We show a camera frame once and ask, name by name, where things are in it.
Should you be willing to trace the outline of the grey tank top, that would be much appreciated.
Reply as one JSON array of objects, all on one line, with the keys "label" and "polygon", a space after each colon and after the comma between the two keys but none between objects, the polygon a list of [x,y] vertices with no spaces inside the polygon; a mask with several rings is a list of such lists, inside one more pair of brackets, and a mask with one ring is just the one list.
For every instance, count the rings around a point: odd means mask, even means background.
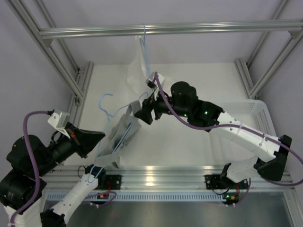
[{"label": "grey tank top", "polygon": [[119,122],[114,126],[110,134],[106,136],[106,142],[99,142],[97,146],[95,166],[120,167],[120,157],[125,147],[131,142],[134,135],[140,130],[141,125],[134,114],[140,110],[138,100],[124,106],[126,112],[121,115]]}]

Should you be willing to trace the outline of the light blue wire hanger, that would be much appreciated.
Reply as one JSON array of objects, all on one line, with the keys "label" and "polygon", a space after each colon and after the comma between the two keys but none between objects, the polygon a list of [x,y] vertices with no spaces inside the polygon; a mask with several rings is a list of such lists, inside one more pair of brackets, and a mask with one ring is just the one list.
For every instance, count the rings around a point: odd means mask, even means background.
[{"label": "light blue wire hanger", "polygon": [[[148,93],[147,92],[144,92],[142,95],[140,95],[140,97],[137,99],[138,101],[140,101],[140,99],[143,97],[143,96],[147,96]],[[102,107],[102,101],[103,99],[106,97],[106,96],[112,96],[112,94],[110,93],[105,93],[99,100],[99,108],[101,111],[103,111],[106,116],[107,116],[107,125],[104,127],[103,129],[103,132],[106,132],[106,130],[108,129],[108,127],[110,126],[111,124],[111,120],[113,118],[115,118],[115,116],[121,111],[124,109],[124,106],[118,108],[114,113],[110,113],[108,112],[105,108]],[[101,176],[101,171],[104,170],[105,168],[104,167],[96,167],[95,164],[93,165],[93,167],[91,168],[91,170],[89,171],[89,175],[87,177],[87,180],[88,180],[88,183],[93,183],[97,177]]]}]

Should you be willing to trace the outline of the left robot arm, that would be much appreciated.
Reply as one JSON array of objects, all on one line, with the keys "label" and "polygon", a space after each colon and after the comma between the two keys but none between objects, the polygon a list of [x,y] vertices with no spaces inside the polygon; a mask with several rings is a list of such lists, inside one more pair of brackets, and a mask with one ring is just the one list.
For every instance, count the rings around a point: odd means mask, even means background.
[{"label": "left robot arm", "polygon": [[24,135],[12,146],[7,155],[12,170],[0,182],[0,202],[8,217],[10,227],[64,227],[79,205],[89,198],[94,189],[102,189],[107,183],[105,167],[118,160],[124,142],[139,130],[140,124],[134,113],[136,108],[129,105],[127,112],[110,134],[106,154],[99,156],[96,163],[86,168],[64,199],[47,211],[41,211],[43,190],[46,182],[43,176],[59,164],[77,154],[86,158],[93,148],[105,137],[104,132],[88,131],[75,127],[69,122],[69,113],[60,110],[47,111],[48,123],[59,134],[45,146],[41,140],[28,133],[28,120],[23,121]]}]

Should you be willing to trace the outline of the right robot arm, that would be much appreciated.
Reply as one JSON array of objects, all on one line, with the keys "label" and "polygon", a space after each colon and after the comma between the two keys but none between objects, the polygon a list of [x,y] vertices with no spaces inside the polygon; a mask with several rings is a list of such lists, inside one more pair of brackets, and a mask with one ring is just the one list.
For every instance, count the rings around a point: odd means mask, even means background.
[{"label": "right robot arm", "polygon": [[179,120],[185,117],[188,127],[212,132],[253,153],[249,159],[224,166],[220,182],[226,188],[258,176],[276,183],[281,181],[292,142],[290,137],[268,136],[241,123],[223,108],[200,100],[196,89],[184,81],[173,84],[170,90],[171,96],[163,91],[153,92],[135,117],[148,125],[163,114],[174,115]]}]

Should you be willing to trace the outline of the light blue hanger with garment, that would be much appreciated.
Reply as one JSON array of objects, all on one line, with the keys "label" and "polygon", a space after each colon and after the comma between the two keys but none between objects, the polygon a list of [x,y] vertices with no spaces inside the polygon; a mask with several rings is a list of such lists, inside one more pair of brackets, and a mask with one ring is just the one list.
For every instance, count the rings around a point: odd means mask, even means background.
[{"label": "light blue hanger with garment", "polygon": [[151,69],[150,69],[150,61],[149,61],[149,54],[148,54],[148,48],[146,43],[146,25],[143,24],[143,36],[140,37],[142,52],[143,52],[143,58],[145,61],[145,67],[147,71],[147,75],[150,76]]}]

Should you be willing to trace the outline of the white hanging garment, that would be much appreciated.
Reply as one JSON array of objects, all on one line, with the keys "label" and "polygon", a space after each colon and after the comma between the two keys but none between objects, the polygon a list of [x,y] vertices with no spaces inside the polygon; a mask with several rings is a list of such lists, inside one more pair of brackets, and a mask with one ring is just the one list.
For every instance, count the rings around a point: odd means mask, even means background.
[{"label": "white hanging garment", "polygon": [[145,67],[145,61],[143,58],[140,37],[142,36],[135,37],[135,57],[132,63],[128,66],[126,76],[127,85],[137,95],[141,95],[144,92],[150,91],[150,88],[145,83],[148,78],[148,75]]}]

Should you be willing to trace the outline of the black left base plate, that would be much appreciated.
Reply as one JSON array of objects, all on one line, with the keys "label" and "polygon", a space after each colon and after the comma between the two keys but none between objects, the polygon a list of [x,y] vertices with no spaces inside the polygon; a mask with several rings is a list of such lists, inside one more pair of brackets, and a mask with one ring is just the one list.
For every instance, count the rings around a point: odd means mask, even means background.
[{"label": "black left base plate", "polygon": [[103,190],[120,190],[122,183],[121,175],[107,175],[102,186]]}]

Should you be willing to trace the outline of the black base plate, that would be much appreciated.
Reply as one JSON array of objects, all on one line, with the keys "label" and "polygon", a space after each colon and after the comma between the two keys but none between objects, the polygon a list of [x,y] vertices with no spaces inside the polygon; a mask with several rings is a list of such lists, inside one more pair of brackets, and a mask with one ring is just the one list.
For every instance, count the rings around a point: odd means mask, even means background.
[{"label": "black base plate", "polygon": [[121,175],[107,175],[102,186],[103,190],[120,190],[122,183]]},{"label": "black base plate", "polygon": [[223,177],[220,174],[205,175],[205,185],[207,190],[212,190],[217,195],[223,195],[229,190],[240,190],[248,189],[249,183],[247,180],[235,183],[227,177]]}]

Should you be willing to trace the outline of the aluminium frame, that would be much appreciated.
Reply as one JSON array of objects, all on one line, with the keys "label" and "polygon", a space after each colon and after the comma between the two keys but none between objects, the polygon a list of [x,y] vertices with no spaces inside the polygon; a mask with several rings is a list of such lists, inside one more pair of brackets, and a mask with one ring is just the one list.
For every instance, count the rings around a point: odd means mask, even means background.
[{"label": "aluminium frame", "polygon": [[[19,20],[32,35],[37,43],[45,51],[48,59],[56,70],[64,77],[73,94],[80,99],[80,103],[85,103],[86,94],[80,91],[76,81],[65,71],[62,63],[52,50],[51,41],[54,39],[76,37],[114,37],[114,36],[143,36],[143,25],[120,25],[120,26],[99,26],[99,27],[76,27],[76,28],[57,28],[50,27],[41,29],[37,26],[34,18],[21,0],[9,0],[7,4],[18,15]],[[205,22],[205,23],[181,23],[181,24],[155,24],[146,25],[146,35],[179,35],[179,34],[202,34],[202,33],[223,33],[223,32],[273,32],[283,30],[294,30],[299,33],[303,31],[303,22],[300,19],[271,19],[254,21],[236,22]],[[157,80],[160,91],[163,87]],[[152,89],[146,98],[152,95]],[[246,179],[250,185],[253,178]]]}]

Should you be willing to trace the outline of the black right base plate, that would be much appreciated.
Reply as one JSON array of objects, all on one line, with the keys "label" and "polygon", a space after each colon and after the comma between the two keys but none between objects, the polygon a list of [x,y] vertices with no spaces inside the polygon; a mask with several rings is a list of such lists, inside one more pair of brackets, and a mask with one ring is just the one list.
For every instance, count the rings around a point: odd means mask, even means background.
[{"label": "black right base plate", "polygon": [[220,174],[205,175],[205,185],[207,190],[212,190],[217,195],[223,195],[229,190],[240,190],[248,189],[249,183],[247,180],[235,183],[227,177],[223,177]]}]

